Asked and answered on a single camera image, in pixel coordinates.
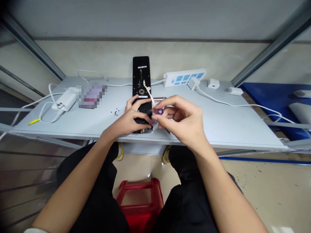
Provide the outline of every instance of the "person's right hand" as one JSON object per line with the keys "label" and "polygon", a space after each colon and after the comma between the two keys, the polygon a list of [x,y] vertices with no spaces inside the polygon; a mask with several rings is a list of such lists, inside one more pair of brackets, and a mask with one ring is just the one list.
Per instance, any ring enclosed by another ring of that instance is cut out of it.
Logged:
{"label": "person's right hand", "polygon": [[155,112],[160,108],[164,108],[163,115],[152,115],[152,118],[159,123],[158,128],[167,128],[190,149],[207,141],[203,129],[202,109],[199,106],[174,95],[162,100],[151,111]]}

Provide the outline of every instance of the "hand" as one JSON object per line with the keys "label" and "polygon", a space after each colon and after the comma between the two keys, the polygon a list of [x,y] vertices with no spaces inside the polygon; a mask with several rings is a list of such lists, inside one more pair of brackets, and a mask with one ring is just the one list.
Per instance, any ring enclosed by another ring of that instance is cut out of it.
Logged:
{"label": "hand", "polygon": [[174,95],[162,100],[151,111],[155,112],[160,108],[164,108],[163,115],[152,115],[152,118],[159,123],[158,128],[167,128],[190,149],[207,141],[203,129],[202,109],[199,106]]}
{"label": "hand", "polygon": [[[124,114],[117,119],[111,126],[109,126],[109,131],[113,134],[116,138],[122,135],[130,134],[137,130],[151,128],[151,120],[147,114],[138,112],[138,108],[140,105],[144,103],[148,103],[151,99],[142,99],[136,101],[135,104],[132,105],[133,101],[138,98],[138,95],[133,96],[126,102],[125,112]],[[135,122],[135,118],[142,118],[145,119],[149,125],[147,124],[137,124]]]}

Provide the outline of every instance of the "yellow shoe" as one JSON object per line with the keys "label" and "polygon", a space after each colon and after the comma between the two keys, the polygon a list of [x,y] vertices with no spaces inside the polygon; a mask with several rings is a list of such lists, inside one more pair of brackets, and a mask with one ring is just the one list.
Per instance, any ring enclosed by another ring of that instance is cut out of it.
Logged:
{"label": "yellow shoe", "polygon": [[118,145],[119,145],[119,152],[118,152],[118,156],[116,158],[116,161],[121,161],[124,157],[122,142],[118,142]]}
{"label": "yellow shoe", "polygon": [[163,155],[162,155],[162,163],[164,164],[169,164],[170,161],[168,159],[168,153],[169,153],[169,150],[171,149],[172,145],[169,145],[165,151],[163,152]]}

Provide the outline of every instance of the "red plastic stool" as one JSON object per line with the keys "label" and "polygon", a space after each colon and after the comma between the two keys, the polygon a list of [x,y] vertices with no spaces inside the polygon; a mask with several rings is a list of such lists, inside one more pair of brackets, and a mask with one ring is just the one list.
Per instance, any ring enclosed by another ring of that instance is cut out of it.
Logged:
{"label": "red plastic stool", "polygon": [[[151,189],[151,203],[143,205],[121,205],[126,191]],[[121,211],[129,224],[131,232],[150,232],[161,209],[164,206],[160,182],[157,178],[146,183],[122,181],[116,198]]]}

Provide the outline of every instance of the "yellow cable tip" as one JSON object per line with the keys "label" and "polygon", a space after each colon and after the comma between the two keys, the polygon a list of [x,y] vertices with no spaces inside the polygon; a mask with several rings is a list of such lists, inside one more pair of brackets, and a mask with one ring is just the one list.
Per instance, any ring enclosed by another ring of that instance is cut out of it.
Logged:
{"label": "yellow cable tip", "polygon": [[28,125],[32,125],[32,124],[34,124],[34,123],[36,123],[36,122],[38,122],[38,121],[40,121],[41,120],[41,118],[39,118],[39,119],[36,119],[36,120],[33,120],[32,122],[30,122]]}

